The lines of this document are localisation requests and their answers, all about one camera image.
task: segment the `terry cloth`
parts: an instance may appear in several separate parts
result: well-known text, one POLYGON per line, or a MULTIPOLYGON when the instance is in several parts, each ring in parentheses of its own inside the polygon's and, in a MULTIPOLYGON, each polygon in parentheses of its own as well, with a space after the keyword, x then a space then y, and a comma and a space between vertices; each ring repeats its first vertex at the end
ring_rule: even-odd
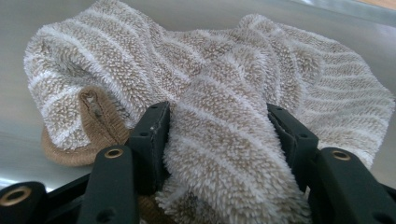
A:
POLYGON ((248 15, 229 30, 164 30, 116 0, 46 25, 24 58, 43 148, 65 165, 123 144, 146 108, 172 105, 157 193, 177 223, 304 223, 309 209, 266 104, 279 105, 370 168, 394 109, 360 55, 248 15))

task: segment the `black plastic part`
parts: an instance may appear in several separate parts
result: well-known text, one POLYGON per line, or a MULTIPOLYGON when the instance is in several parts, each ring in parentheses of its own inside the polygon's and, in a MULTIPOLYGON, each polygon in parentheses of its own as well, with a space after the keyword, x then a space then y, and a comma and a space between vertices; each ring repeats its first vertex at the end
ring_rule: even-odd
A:
POLYGON ((2 189, 0 223, 43 223, 48 212, 47 201, 46 189, 39 182, 22 182, 2 189))
POLYGON ((388 195, 392 198, 394 202, 396 202, 396 189, 393 189, 389 186, 382 185, 382 187, 387 191, 388 195))
POLYGON ((317 182, 310 189, 308 203, 314 224, 333 224, 335 211, 323 183, 317 182))
POLYGON ((48 193, 47 224, 76 223, 90 175, 84 175, 48 193))
MULTIPOLYGON (((332 204, 331 223, 396 223, 396 203, 357 156, 336 147, 323 148, 316 167, 332 204)), ((314 197, 321 193, 311 192, 314 197)), ((314 221, 329 223, 322 218, 326 216, 314 221)))
POLYGON ((163 150, 168 139, 169 102, 150 106, 134 127, 127 145, 134 153, 134 174, 137 192, 153 194, 163 188, 169 176, 163 165, 163 150))
POLYGON ((286 162, 294 174, 299 189, 305 191, 309 179, 309 160, 318 150, 318 138, 287 110, 267 104, 268 118, 276 128, 286 162))
POLYGON ((101 150, 95 159, 78 224, 137 224, 132 151, 126 146, 101 150))

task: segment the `metal surface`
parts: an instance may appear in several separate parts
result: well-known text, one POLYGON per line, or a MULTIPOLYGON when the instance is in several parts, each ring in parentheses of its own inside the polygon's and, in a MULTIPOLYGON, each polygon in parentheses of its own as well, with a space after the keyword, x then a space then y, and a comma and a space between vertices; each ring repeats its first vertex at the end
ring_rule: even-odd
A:
POLYGON ((291 0, 333 12, 374 21, 385 25, 396 24, 396 11, 390 8, 369 5, 359 0, 291 0))
MULTIPOLYGON (((41 151, 42 118, 27 90, 22 58, 44 24, 70 18, 93 0, 0 0, 0 188, 36 180, 48 190, 87 174, 91 167, 62 167, 41 151)), ((168 30, 233 28, 250 13, 335 39, 358 52, 379 81, 396 92, 396 24, 384 25, 286 0, 128 0, 168 30)), ((396 120, 389 126, 372 173, 396 188, 396 120)))

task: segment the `brown fabric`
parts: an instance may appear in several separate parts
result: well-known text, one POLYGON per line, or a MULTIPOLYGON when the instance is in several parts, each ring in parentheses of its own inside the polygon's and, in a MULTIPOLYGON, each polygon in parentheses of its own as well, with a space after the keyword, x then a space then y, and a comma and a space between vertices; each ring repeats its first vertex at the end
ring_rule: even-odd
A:
POLYGON ((148 224, 175 224, 176 222, 165 214, 155 202, 155 196, 139 196, 139 212, 140 218, 148 224))
POLYGON ((123 145, 129 136, 116 107, 106 94, 97 87, 86 87, 78 95, 81 122, 91 143, 76 149, 56 147, 46 127, 42 133, 42 147, 45 155, 62 165, 80 166, 91 164, 96 153, 105 147, 123 145))
POLYGON ((389 9, 396 10, 396 1, 394 0, 358 0, 358 1, 379 7, 386 7, 389 9))

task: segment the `screw hole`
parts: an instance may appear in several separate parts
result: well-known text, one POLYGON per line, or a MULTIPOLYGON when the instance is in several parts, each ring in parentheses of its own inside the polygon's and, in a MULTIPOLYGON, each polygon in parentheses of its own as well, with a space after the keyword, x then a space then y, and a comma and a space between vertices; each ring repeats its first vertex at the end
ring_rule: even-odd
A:
POLYGON ((390 216, 388 216, 387 214, 374 213, 373 217, 379 223, 383 223, 383 224, 394 224, 395 223, 394 220, 390 216))
POLYGON ((350 160, 350 156, 348 154, 346 154, 345 152, 342 151, 338 151, 338 150, 334 150, 332 152, 332 155, 340 161, 349 161, 350 160))
POLYGON ((116 211, 113 208, 107 208, 102 210, 96 217, 98 223, 108 223, 116 215, 116 211))
POLYGON ((0 198, 0 205, 11 206, 20 203, 28 198, 31 193, 32 190, 26 186, 18 187, 3 195, 3 197, 0 198))
POLYGON ((105 157, 109 159, 114 159, 122 155, 122 153, 123 153, 122 149, 113 148, 106 152, 105 157))

